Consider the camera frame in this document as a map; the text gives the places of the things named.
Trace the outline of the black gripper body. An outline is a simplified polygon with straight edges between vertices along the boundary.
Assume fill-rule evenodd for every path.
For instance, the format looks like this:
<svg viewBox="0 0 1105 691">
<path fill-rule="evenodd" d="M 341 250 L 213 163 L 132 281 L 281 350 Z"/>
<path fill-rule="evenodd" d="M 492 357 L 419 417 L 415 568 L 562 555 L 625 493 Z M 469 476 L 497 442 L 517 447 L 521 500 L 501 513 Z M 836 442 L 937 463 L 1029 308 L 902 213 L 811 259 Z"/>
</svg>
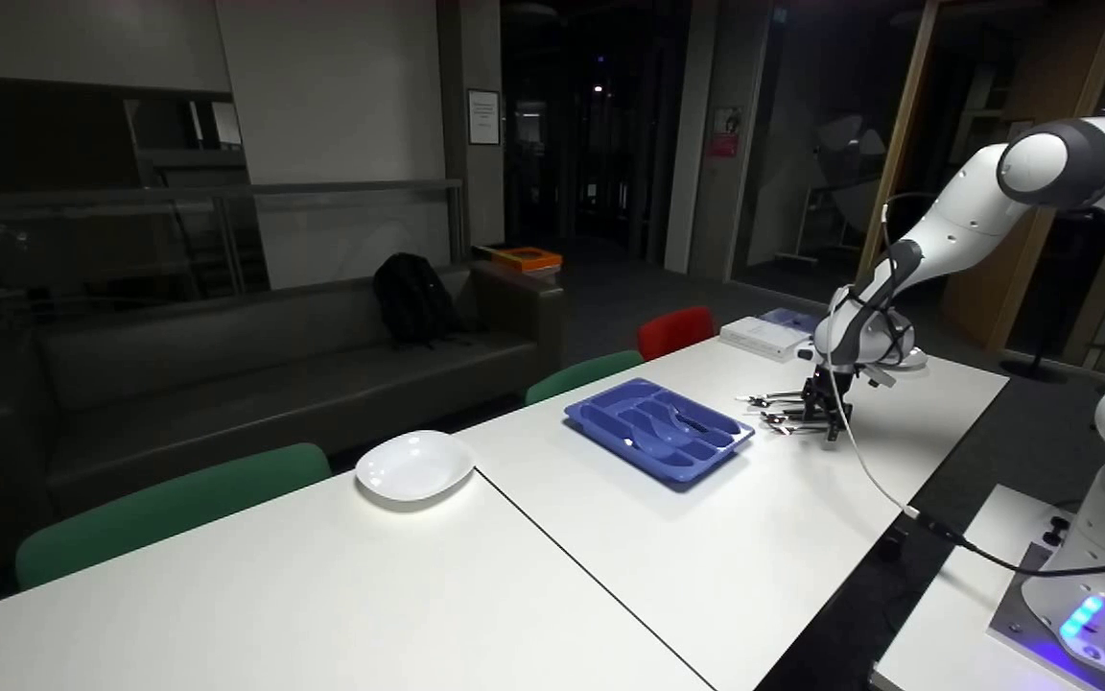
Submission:
<svg viewBox="0 0 1105 691">
<path fill-rule="evenodd" d="M 848 383 L 848 373 L 832 373 L 824 364 L 818 364 L 813 376 L 804 383 L 806 423 L 822 426 L 824 437 L 836 437 L 843 429 L 843 417 L 852 414 Z"/>
</svg>

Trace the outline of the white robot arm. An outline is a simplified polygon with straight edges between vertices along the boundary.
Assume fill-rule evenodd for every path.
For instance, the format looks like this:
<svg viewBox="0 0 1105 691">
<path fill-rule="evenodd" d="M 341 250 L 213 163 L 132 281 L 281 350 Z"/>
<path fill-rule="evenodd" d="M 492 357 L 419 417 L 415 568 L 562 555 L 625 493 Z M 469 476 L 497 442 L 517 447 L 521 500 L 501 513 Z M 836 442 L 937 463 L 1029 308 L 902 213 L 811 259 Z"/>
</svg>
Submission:
<svg viewBox="0 0 1105 691">
<path fill-rule="evenodd" d="M 915 330 L 893 300 L 941 275 L 980 270 L 1029 213 L 1105 213 L 1105 113 L 1029 126 L 974 149 L 930 209 L 856 281 L 828 300 L 813 357 L 832 373 L 902 368 Z M 1095 406 L 1105 442 L 1105 394 Z"/>
</svg>

